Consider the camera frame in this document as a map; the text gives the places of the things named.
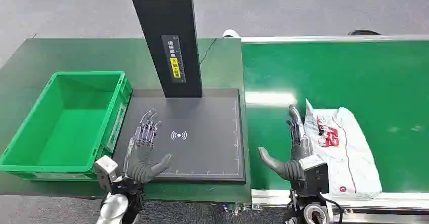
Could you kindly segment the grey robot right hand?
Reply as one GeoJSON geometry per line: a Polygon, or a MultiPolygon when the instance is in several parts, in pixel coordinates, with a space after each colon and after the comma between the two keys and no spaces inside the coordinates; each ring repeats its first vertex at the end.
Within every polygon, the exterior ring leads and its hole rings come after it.
{"type": "Polygon", "coordinates": [[[288,108],[289,118],[287,124],[291,132],[291,159],[281,162],[268,153],[264,147],[258,147],[261,160],[274,170],[282,179],[287,181],[303,180],[304,170],[299,160],[311,155],[312,150],[308,137],[305,134],[304,123],[296,106],[290,105],[288,108]]]}

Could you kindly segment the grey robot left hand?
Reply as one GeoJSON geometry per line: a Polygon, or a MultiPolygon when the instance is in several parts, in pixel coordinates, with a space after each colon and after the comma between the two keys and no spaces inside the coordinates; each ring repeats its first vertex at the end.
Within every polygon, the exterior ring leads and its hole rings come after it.
{"type": "Polygon", "coordinates": [[[160,125],[156,117],[154,108],[142,116],[124,157],[123,173],[139,183],[152,181],[171,165],[172,154],[165,154],[158,162],[153,159],[154,141],[160,125]]]}

